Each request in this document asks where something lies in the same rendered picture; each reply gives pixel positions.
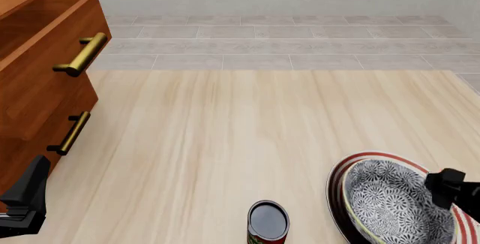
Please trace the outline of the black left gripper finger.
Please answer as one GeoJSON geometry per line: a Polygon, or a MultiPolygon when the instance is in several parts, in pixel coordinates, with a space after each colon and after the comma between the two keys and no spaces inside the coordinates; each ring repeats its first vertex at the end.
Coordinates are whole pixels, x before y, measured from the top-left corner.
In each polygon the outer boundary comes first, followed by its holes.
{"type": "Polygon", "coordinates": [[[45,194],[50,160],[38,155],[24,174],[2,196],[0,201],[9,207],[46,207],[45,194]]]}

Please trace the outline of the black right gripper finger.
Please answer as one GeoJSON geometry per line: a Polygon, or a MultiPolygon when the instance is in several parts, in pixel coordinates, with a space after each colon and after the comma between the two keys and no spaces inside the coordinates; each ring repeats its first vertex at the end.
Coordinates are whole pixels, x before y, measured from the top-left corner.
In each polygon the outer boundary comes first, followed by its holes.
{"type": "Polygon", "coordinates": [[[466,174],[451,168],[446,168],[441,171],[443,185],[461,185],[464,182],[466,174]]]}
{"type": "Polygon", "coordinates": [[[455,180],[452,171],[429,173],[424,181],[424,186],[431,193],[432,203],[443,209],[450,209],[453,203],[453,188],[451,183],[455,180]]]}

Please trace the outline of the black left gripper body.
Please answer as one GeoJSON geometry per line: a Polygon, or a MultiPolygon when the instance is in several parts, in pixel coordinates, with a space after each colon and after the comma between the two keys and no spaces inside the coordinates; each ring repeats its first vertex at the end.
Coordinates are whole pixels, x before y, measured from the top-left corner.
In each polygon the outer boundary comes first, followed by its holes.
{"type": "Polygon", "coordinates": [[[9,207],[0,212],[0,235],[38,234],[46,218],[43,210],[9,207]]]}

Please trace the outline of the open wooden drawer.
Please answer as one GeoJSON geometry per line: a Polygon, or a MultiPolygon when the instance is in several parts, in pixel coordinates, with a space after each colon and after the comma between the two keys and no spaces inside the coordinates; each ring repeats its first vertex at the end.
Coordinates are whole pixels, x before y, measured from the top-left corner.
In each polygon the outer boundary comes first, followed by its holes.
{"type": "Polygon", "coordinates": [[[0,137],[38,133],[78,84],[54,66],[99,33],[111,35],[99,0],[32,0],[0,18],[0,137]]]}

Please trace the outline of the black patterned bowl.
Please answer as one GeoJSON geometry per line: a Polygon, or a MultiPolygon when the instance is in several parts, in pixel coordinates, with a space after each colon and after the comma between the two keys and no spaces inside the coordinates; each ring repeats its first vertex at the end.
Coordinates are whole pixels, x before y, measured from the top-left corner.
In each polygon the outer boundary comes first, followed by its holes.
{"type": "Polygon", "coordinates": [[[425,176],[397,162],[356,162],[343,176],[342,197],[350,221],[370,244],[455,242],[452,211],[432,202],[425,176]]]}

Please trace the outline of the white plate with red rings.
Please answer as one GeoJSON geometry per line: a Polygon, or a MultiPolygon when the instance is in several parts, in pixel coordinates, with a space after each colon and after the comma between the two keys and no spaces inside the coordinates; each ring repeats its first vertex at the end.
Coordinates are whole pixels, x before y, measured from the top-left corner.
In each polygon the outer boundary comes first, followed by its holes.
{"type": "MultiPolygon", "coordinates": [[[[347,169],[356,162],[369,158],[398,162],[416,173],[420,173],[422,176],[425,176],[429,172],[427,168],[407,158],[384,152],[360,152],[347,155],[339,160],[328,175],[325,195],[333,221],[347,244],[370,244],[350,221],[347,211],[344,209],[341,191],[341,179],[347,169]]],[[[454,212],[454,218],[457,224],[457,236],[454,244],[480,244],[480,223],[474,221],[473,218],[468,216],[459,207],[452,206],[451,209],[454,212]]]]}

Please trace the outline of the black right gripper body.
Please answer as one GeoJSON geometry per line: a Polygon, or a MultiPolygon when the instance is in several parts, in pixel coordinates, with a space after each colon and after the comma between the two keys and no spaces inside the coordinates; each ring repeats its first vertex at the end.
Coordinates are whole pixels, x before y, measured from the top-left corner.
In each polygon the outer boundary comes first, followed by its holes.
{"type": "Polygon", "coordinates": [[[480,223],[480,182],[453,182],[453,202],[480,223]]]}

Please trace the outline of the closed wooden drawer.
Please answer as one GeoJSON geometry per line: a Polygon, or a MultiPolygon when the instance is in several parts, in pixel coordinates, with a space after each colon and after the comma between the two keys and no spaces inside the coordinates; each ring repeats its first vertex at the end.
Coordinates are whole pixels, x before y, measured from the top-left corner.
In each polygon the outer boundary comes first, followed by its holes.
{"type": "Polygon", "coordinates": [[[64,102],[30,140],[0,139],[0,194],[12,187],[37,155],[45,155],[54,167],[60,155],[48,152],[47,147],[59,145],[66,137],[74,125],[69,116],[92,110],[97,101],[90,97],[64,102]]]}

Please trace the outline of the tin with red label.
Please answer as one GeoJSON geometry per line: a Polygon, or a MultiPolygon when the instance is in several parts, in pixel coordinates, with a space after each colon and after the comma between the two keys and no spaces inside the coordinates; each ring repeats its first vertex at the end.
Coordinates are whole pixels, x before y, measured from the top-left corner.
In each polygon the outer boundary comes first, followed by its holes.
{"type": "Polygon", "coordinates": [[[286,210],[272,200],[260,200],[248,211],[247,244],[285,244],[289,229],[286,210]]]}

